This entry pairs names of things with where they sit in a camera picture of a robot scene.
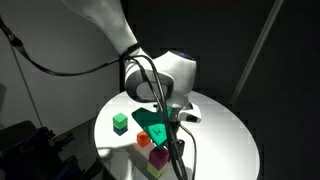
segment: white wall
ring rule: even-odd
[[[0,13],[7,26],[24,42],[34,61],[49,69],[85,71],[118,56],[102,31],[59,0],[1,0]],[[119,93],[118,64],[92,74],[65,78],[39,71],[19,53],[18,59],[44,126],[56,134],[96,116],[102,106]],[[6,88],[0,109],[0,128],[24,120],[32,120],[40,127],[2,32],[0,84]]]

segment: cable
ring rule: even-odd
[[[21,66],[20,66],[20,63],[19,63],[17,54],[16,54],[16,52],[14,51],[13,46],[11,45],[11,43],[9,43],[9,44],[10,44],[10,48],[11,48],[13,57],[14,57],[16,63],[17,63],[19,72],[20,72],[20,74],[21,74],[23,83],[24,83],[24,85],[26,86],[26,89],[27,89],[29,98],[30,98],[30,100],[31,100],[31,104],[32,104],[32,106],[33,106],[33,108],[34,108],[34,111],[35,111],[36,116],[37,116],[37,118],[38,118],[38,121],[39,121],[39,123],[40,123],[40,126],[43,127],[43,124],[42,124],[42,121],[41,121],[41,118],[40,118],[40,115],[39,115],[37,106],[36,106],[36,104],[35,104],[35,102],[34,102],[34,100],[33,100],[33,97],[32,97],[32,95],[31,95],[31,91],[30,91],[30,89],[29,89],[28,83],[27,83],[26,78],[24,77],[24,74],[23,74],[23,72],[22,72],[22,68],[21,68]]]
[[[27,53],[26,49],[24,48],[23,46],[23,42],[17,37],[15,36],[11,30],[4,24],[3,20],[2,20],[2,17],[0,15],[0,29],[2,29],[2,31],[4,32],[4,34],[6,35],[6,37],[8,38],[9,42],[10,42],[10,45],[15,47],[20,53],[22,56],[24,56],[31,64],[33,64],[35,67],[37,67],[39,70],[45,72],[45,73],[48,73],[48,74],[51,74],[51,75],[54,75],[54,76],[64,76],[64,77],[70,77],[70,76],[79,76],[79,75],[83,75],[83,74],[88,74],[88,73],[92,73],[92,72],[95,72],[99,69],[102,69],[106,66],[109,66],[115,62],[119,62],[119,58],[117,59],[114,59],[114,60],[111,60],[111,61],[108,61],[106,63],[103,63],[102,65],[98,66],[98,67],[95,67],[93,69],[90,69],[90,70],[87,70],[87,71],[84,71],[84,72],[79,72],[79,73],[65,73],[65,72],[56,72],[56,71],[53,71],[53,70],[50,70],[50,69],[47,69],[41,65],[39,65],[38,63],[34,62],[29,54]]]
[[[193,141],[193,146],[194,146],[194,162],[193,162],[193,172],[192,172],[192,180],[194,180],[194,177],[196,175],[196,167],[197,167],[197,144],[196,144],[196,140],[194,139],[192,133],[186,128],[184,127],[182,124],[180,124],[180,127],[191,136],[192,141]]]
[[[136,64],[139,66],[140,72],[141,72],[141,74],[142,74],[142,78],[143,78],[144,80],[147,80],[148,85],[149,85],[149,87],[150,87],[150,89],[151,89],[151,91],[152,91],[152,93],[153,93],[153,96],[154,96],[154,97],[156,98],[156,100],[157,100],[158,106],[160,107],[161,111],[163,111],[161,102],[160,102],[160,100],[159,100],[159,98],[158,98],[155,90],[154,90],[153,87],[152,87],[152,84],[151,84],[151,82],[150,82],[150,80],[149,80],[149,78],[148,78],[148,76],[147,76],[147,74],[146,74],[146,70],[143,68],[143,66],[139,63],[138,60],[136,60],[136,59],[134,59],[134,58],[132,58],[131,60],[135,61]]]
[[[176,144],[176,141],[175,141],[176,140],[176,136],[175,136],[174,133],[172,133],[172,129],[171,129],[170,124],[169,124],[166,100],[165,100],[165,97],[164,97],[162,85],[160,83],[160,78],[159,78],[158,71],[157,71],[156,67],[154,66],[152,60],[148,56],[145,56],[145,55],[131,56],[131,58],[136,58],[136,57],[145,58],[150,63],[150,65],[151,65],[151,67],[153,69],[153,73],[154,73],[155,79],[157,81],[158,89],[159,89],[159,92],[160,92],[160,95],[161,95],[161,99],[162,99],[161,103],[162,103],[162,107],[163,107],[163,116],[164,116],[164,122],[165,122],[165,126],[166,126],[166,134],[168,135],[167,136],[167,138],[168,138],[168,149],[169,149],[170,155],[173,156],[173,157],[171,157],[173,169],[174,169],[178,179],[186,180],[186,179],[188,179],[187,173],[186,173],[186,169],[185,169],[183,160],[182,160],[182,158],[181,158],[181,156],[179,155],[179,152],[178,152],[177,144]],[[180,174],[180,172],[179,172],[179,170],[177,168],[176,159],[178,159],[178,163],[180,165],[182,176],[181,176],[181,174]]]

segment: tabletop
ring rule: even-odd
[[[260,158],[256,143],[246,126],[231,111],[218,102],[192,91],[189,101],[196,104],[202,120],[200,123],[181,122],[188,128],[197,144],[196,180],[256,180]],[[112,98],[100,111],[94,129],[98,154],[105,167],[117,180],[155,179],[147,171],[149,152],[155,147],[137,144],[137,133],[142,128],[131,113],[143,107],[156,112],[156,103],[139,103],[126,92]],[[128,118],[128,131],[119,136],[113,131],[113,117],[122,113]],[[192,177],[194,148],[192,138],[179,129],[177,138],[185,141],[183,161]],[[177,179],[171,163],[161,180]]]

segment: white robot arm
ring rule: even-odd
[[[62,0],[70,9],[96,24],[108,36],[119,54],[137,43],[122,11],[120,0]],[[130,54],[148,56],[141,48]],[[157,91],[155,77],[150,64],[143,58],[136,58]],[[167,106],[178,112],[171,121],[190,120],[200,122],[199,108],[189,102],[196,75],[196,62],[188,55],[169,51],[153,60],[159,73]],[[138,102],[155,102],[152,91],[143,80],[139,66],[126,62],[125,88],[128,95]]]

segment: purple cube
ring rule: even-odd
[[[169,151],[166,148],[155,147],[150,151],[149,162],[160,170],[169,161]]]

